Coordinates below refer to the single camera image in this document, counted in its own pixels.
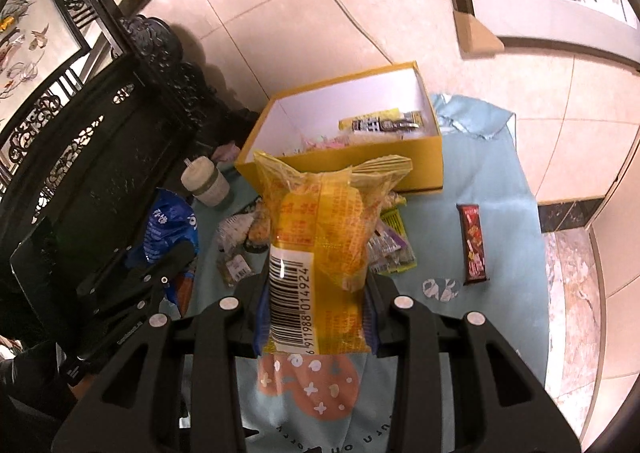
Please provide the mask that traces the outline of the blue snack bag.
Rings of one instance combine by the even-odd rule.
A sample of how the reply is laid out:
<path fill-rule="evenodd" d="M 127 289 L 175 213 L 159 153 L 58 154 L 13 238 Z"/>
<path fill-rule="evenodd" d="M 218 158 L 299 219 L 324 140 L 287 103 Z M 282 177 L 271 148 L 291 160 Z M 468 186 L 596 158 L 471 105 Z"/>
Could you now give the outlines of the blue snack bag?
<path fill-rule="evenodd" d="M 126 266 L 142 268 L 144 265 L 154 265 L 181 242 L 189 242 L 193 246 L 194 257 L 168 282 L 165 297 L 184 317 L 192 298 L 198 265 L 198 221 L 185 199 L 175 192 L 158 189 L 146 221 L 142 243 L 128 251 Z"/>

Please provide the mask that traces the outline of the clear bread packet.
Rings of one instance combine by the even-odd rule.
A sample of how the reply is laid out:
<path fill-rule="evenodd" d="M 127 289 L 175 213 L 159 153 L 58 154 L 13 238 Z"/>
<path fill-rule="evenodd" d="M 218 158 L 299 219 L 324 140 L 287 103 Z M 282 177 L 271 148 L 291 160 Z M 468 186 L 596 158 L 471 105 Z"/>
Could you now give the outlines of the clear bread packet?
<path fill-rule="evenodd" d="M 219 251 L 227 255 L 239 247 L 260 254 L 269 247 L 270 232 L 269 210 L 258 198 L 221 221 L 216 231 L 216 243 Z"/>

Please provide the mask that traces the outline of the dark red chocolate bar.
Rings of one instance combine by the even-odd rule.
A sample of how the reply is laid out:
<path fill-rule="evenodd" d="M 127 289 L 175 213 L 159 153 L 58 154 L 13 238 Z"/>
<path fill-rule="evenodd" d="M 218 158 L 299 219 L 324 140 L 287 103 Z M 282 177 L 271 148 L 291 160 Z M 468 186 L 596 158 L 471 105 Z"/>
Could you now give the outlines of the dark red chocolate bar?
<path fill-rule="evenodd" d="M 486 268 L 484 237 L 480 224 L 480 206 L 476 204 L 458 204 L 465 262 L 465 285 L 482 283 L 488 280 Z"/>

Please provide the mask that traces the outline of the orange yellow cake packet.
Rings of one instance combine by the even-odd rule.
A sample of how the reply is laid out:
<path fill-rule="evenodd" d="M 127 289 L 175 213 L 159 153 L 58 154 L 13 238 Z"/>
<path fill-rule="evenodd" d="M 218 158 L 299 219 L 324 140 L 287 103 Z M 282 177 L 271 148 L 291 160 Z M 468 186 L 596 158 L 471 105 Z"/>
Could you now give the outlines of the orange yellow cake packet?
<path fill-rule="evenodd" d="M 303 173 L 255 155 L 270 216 L 268 352 L 367 352 L 363 290 L 367 244 L 383 202 L 412 169 L 386 155 L 337 172 Z"/>

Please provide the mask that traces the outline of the dark brown snack bar packet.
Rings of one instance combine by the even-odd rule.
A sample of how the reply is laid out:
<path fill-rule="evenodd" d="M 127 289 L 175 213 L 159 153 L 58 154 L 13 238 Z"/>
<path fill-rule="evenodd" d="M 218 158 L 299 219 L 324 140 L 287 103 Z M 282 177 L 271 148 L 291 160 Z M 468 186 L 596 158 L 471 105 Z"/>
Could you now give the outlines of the dark brown snack bar packet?
<path fill-rule="evenodd" d="M 414 132 L 423 127 L 419 111 L 400 112 L 398 109 L 348 117 L 338 122 L 342 132 Z"/>

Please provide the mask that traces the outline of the white lidded cup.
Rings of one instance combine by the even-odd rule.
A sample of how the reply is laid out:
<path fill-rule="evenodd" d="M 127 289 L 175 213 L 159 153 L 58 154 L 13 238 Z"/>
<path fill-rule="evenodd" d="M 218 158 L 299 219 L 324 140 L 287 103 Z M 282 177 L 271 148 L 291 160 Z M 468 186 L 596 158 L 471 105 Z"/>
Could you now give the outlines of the white lidded cup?
<path fill-rule="evenodd" d="M 206 156 L 184 162 L 186 169 L 180 177 L 183 187 L 208 207 L 215 207 L 224 202 L 230 193 L 230 184 L 216 164 Z"/>

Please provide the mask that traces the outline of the dark carved wooden furniture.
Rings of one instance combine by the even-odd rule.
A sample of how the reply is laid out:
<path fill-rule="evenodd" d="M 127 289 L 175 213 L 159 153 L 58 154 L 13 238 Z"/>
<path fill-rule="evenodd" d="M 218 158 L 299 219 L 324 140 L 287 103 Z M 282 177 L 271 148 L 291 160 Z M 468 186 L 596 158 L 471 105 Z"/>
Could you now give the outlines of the dark carved wooden furniture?
<path fill-rule="evenodd" d="M 1 195 L 1 333 L 55 341 L 83 357 L 104 326 L 105 297 L 81 289 L 140 236 L 157 189 L 181 158 L 244 142 L 258 115 L 231 109 L 186 60 L 163 20 L 81 0 L 112 62 L 61 95 L 40 85 L 2 130 L 17 162 Z"/>

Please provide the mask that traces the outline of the light blue patterned tablecloth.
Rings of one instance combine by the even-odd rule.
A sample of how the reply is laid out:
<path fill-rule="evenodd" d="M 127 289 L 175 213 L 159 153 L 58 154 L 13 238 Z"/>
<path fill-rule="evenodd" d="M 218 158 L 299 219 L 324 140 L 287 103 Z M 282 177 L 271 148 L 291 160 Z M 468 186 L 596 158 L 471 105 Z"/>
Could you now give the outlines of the light blue patterned tablecloth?
<path fill-rule="evenodd" d="M 548 361 L 548 294 L 537 203 L 518 160 L 512 114 L 482 100 L 436 95 L 444 186 L 401 208 L 416 268 L 395 284 L 436 313 L 484 313 L 538 378 Z M 465 285 L 458 204 L 480 206 L 488 280 Z M 296 365 L 270 357 L 236 363 L 243 424 L 252 452 L 382 452 L 394 404 L 395 359 L 340 355 L 329 381 L 356 384 L 337 417 L 296 381 Z"/>

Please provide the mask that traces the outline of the yellow cardboard box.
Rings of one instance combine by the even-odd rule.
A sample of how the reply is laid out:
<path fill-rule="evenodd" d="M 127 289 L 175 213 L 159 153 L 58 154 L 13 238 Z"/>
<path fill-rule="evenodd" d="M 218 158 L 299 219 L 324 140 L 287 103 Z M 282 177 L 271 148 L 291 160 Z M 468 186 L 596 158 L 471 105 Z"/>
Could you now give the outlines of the yellow cardboard box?
<path fill-rule="evenodd" d="M 419 111 L 424 127 L 414 132 L 342 132 L 338 122 L 398 109 Z M 400 193 L 431 193 L 444 185 L 442 135 L 432 101 L 414 62 L 383 66 L 274 95 L 248 136 L 234 166 L 259 190 L 257 151 L 301 172 L 334 172 L 385 155 L 410 158 L 412 170 L 395 187 Z"/>

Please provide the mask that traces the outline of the framed flower painting left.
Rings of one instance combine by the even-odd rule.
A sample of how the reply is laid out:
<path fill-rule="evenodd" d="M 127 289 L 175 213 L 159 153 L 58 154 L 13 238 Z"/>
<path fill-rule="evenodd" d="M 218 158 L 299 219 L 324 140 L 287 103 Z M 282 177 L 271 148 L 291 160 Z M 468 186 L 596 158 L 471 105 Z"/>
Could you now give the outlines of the framed flower painting left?
<path fill-rule="evenodd" d="M 56 0 L 7 0 L 1 7 L 1 124 L 86 47 Z"/>

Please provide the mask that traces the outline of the cardboard corner protector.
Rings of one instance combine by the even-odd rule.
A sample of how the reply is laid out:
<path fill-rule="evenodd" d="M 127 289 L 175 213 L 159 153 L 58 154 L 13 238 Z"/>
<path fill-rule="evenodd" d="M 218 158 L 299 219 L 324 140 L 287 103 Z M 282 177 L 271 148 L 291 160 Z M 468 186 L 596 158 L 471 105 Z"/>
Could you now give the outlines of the cardboard corner protector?
<path fill-rule="evenodd" d="M 472 56 L 501 54 L 504 43 L 471 13 L 454 10 L 458 44 L 462 52 Z"/>

